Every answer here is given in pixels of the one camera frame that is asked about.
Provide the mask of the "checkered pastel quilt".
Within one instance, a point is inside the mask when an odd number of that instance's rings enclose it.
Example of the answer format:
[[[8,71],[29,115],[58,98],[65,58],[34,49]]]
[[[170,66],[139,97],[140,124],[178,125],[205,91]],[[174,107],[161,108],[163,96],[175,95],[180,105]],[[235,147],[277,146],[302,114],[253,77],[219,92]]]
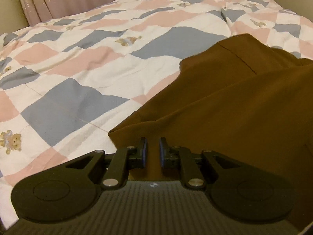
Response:
[[[116,0],[1,36],[1,222],[23,178],[97,149],[182,59],[249,33],[312,58],[312,22],[273,0]]]

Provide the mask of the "brown garment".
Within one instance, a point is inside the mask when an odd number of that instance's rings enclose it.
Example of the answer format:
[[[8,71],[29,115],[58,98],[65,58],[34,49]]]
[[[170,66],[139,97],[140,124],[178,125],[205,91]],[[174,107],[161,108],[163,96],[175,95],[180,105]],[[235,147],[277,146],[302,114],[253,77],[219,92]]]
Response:
[[[109,132],[117,148],[148,141],[149,180],[161,178],[159,140],[213,150],[295,187],[289,221],[312,222],[312,60],[249,34],[180,62],[179,76]]]

